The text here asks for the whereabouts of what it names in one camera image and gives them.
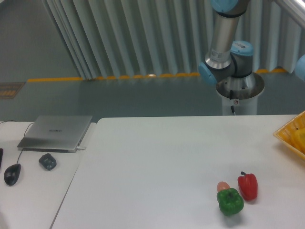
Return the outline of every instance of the silver laptop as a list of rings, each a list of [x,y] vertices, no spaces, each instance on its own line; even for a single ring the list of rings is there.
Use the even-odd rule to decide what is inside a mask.
[[[19,150],[75,153],[92,116],[39,116],[18,144]]]

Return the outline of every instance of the red bell pepper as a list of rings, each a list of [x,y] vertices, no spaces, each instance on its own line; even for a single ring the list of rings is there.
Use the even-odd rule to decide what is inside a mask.
[[[240,176],[238,181],[238,187],[242,197],[249,201],[254,200],[257,197],[258,184],[257,179],[254,174],[246,174],[241,172],[242,176]]]

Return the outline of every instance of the laptop logo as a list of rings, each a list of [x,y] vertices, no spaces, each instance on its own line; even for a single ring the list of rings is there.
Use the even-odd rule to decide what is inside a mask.
[[[49,132],[62,132],[62,130],[49,130]]]

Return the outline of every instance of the yellow floor stripe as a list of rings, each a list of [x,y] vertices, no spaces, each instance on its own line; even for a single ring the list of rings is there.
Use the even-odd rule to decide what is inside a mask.
[[[255,73],[286,73],[287,71],[282,68],[276,68],[272,71],[268,71],[267,69],[259,69]],[[178,73],[178,74],[161,74],[160,78],[172,78],[172,77],[194,77],[194,76],[200,76],[199,73]],[[141,78],[156,78],[157,76],[155,74],[149,74],[149,75],[134,75],[133,77],[130,77],[128,75],[122,75],[119,77],[119,79],[141,79]],[[115,76],[107,76],[102,77],[98,76],[95,78],[95,80],[116,80],[117,78]],[[28,83],[32,82],[56,82],[56,81],[82,81],[83,79],[80,77],[66,77],[66,78],[41,78],[41,79],[28,79]]]

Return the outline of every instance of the black mouse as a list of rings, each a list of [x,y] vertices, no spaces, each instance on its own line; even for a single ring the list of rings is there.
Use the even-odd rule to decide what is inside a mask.
[[[4,181],[8,186],[13,186],[18,178],[21,171],[20,164],[14,164],[8,167],[4,172]]]

